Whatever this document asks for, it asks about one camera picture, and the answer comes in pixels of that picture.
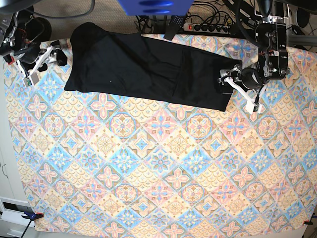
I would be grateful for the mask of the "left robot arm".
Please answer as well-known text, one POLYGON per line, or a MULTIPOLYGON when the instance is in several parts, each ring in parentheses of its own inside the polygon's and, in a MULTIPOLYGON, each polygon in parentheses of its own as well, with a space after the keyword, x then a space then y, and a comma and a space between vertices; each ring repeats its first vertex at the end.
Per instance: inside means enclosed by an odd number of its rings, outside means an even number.
POLYGON ((220 71, 218 87, 222 94, 231 94, 234 86, 242 92, 260 92, 270 80, 282 80, 288 70, 285 20, 289 6, 276 0, 256 0, 250 6, 243 0, 226 0, 235 13, 242 35, 258 48, 258 61, 250 67, 237 64, 220 71))

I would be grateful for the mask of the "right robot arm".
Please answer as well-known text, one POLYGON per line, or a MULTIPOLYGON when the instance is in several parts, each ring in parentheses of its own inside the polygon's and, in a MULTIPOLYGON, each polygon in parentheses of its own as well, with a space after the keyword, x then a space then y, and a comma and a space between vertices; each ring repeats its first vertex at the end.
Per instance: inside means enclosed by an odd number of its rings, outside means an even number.
POLYGON ((50 19, 65 20, 89 15, 95 8, 71 16, 48 16, 34 11, 37 0, 2 0, 0 2, 0 56, 8 65, 20 61, 34 65, 41 54, 40 43, 52 34, 50 19))

